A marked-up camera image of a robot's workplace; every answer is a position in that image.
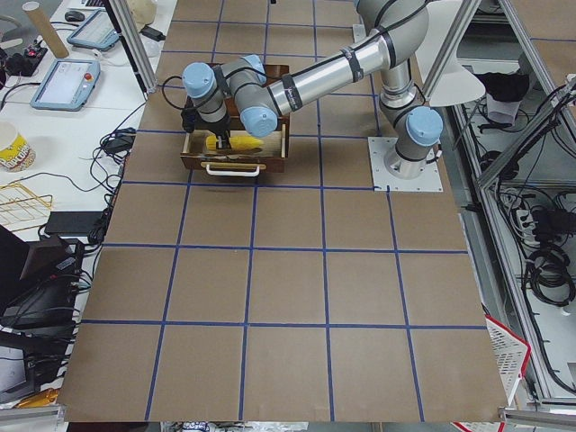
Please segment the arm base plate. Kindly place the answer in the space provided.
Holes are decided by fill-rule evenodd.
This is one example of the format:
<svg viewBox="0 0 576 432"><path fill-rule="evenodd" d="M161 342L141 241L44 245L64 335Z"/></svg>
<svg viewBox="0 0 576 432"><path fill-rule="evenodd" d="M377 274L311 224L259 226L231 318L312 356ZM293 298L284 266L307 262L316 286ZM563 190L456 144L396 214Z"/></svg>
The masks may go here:
<svg viewBox="0 0 576 432"><path fill-rule="evenodd" d="M365 25L359 23L352 26L352 33L354 44L358 44L372 37L374 32L372 29L367 28Z"/></svg>
<svg viewBox="0 0 576 432"><path fill-rule="evenodd" d="M424 160L410 162L397 154L396 141L396 137L368 138L373 189L376 192L442 193L433 149Z"/></svg>

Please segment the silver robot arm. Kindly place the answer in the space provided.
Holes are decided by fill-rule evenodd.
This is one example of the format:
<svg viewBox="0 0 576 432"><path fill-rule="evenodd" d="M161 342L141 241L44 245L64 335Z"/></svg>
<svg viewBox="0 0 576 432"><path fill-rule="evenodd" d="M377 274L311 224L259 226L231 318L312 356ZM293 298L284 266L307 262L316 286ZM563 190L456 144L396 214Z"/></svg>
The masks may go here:
<svg viewBox="0 0 576 432"><path fill-rule="evenodd" d="M184 165L214 176L282 172L289 115L378 72L380 109L399 135L384 160L394 176L419 176L443 129L410 69L427 35L428 2L357 1L355 9L365 37L302 70L267 67L258 55L188 65L182 74Z"/></svg>

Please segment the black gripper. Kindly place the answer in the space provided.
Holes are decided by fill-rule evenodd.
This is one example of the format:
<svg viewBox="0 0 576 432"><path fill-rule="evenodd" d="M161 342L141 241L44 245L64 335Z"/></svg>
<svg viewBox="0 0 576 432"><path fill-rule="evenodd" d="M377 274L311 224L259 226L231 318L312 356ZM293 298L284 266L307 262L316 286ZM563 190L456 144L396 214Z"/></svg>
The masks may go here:
<svg viewBox="0 0 576 432"><path fill-rule="evenodd" d="M222 117L218 121L205 121L205 129L212 132L216 149L231 149L230 144L230 117Z"/></svg>

